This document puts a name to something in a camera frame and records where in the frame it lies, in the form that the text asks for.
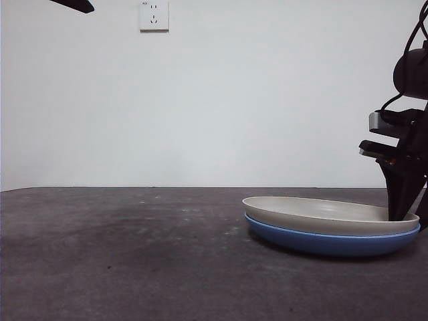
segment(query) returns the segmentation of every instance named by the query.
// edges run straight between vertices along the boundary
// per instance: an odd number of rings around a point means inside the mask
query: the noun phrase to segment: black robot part
[[[94,6],[88,0],[51,0],[83,13],[93,12]]]
[[[386,110],[396,99],[407,96],[428,100],[428,41],[421,49],[410,46],[421,29],[428,39],[423,25],[428,16],[425,2],[419,21],[414,28],[405,52],[394,70],[394,85],[399,95],[391,98],[380,110],[370,115],[370,131],[399,139],[396,146],[365,140],[360,153],[374,157],[385,176],[389,200],[389,220],[402,221],[416,198],[422,192],[428,177],[428,104],[425,110],[408,109],[402,112]],[[421,230],[428,227],[428,191],[418,205]]]

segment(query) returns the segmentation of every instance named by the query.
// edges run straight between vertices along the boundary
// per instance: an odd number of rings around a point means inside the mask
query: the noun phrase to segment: electrical outlet
[[[140,4],[140,32],[169,30],[169,0],[148,0]]]

